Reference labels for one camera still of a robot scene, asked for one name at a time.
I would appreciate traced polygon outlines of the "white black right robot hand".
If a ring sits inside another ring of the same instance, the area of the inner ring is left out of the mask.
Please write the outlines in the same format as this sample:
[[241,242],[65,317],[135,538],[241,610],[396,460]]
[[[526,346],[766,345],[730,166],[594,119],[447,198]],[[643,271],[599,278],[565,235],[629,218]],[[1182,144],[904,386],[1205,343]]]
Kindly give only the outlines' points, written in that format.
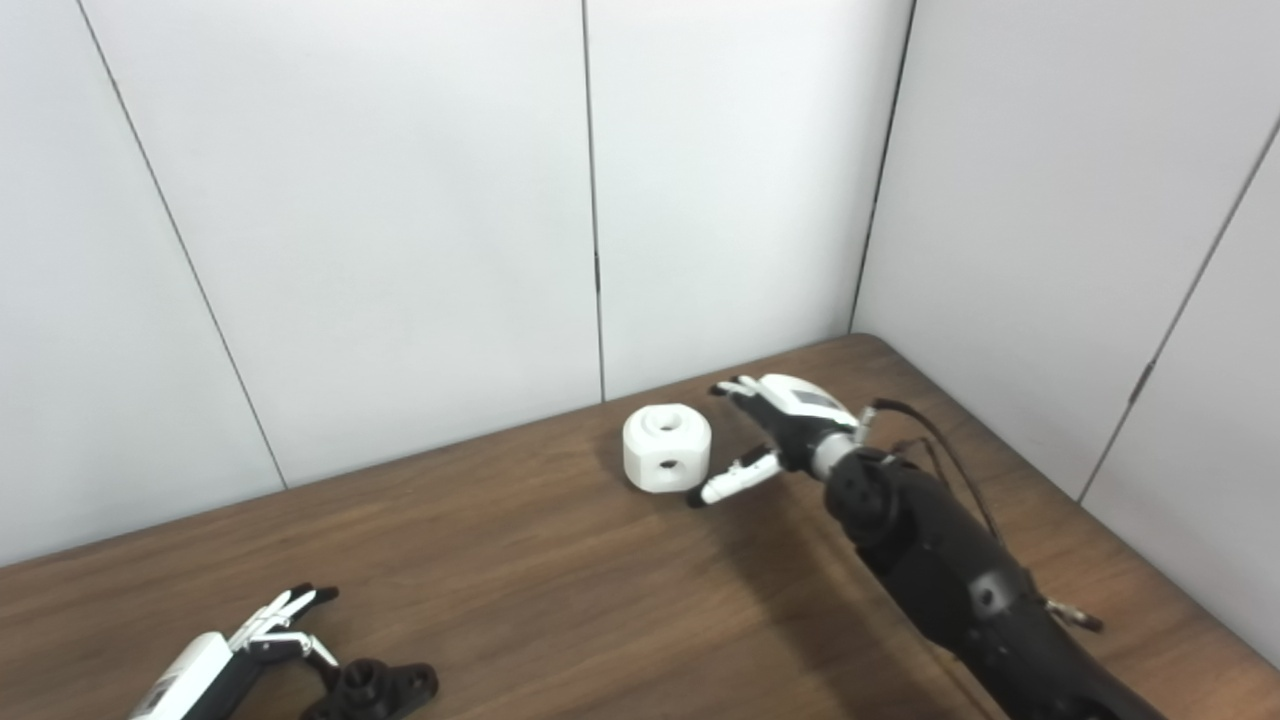
[[856,416],[832,393],[785,374],[736,375],[708,393],[728,398],[765,433],[767,442],[737,457],[718,475],[686,495],[686,505],[704,509],[783,473],[803,471],[827,480],[846,454],[865,445],[873,411]]

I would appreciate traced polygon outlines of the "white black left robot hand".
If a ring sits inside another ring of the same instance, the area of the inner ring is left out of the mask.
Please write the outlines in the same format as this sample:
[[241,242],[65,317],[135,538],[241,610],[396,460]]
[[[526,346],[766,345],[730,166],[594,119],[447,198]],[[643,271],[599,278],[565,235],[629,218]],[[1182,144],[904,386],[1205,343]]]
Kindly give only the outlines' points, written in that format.
[[314,634],[294,629],[310,610],[340,591],[303,583],[257,609],[230,635],[206,632],[192,639],[131,711],[131,719],[229,719],[266,667],[301,661],[325,691],[340,678],[340,664]]

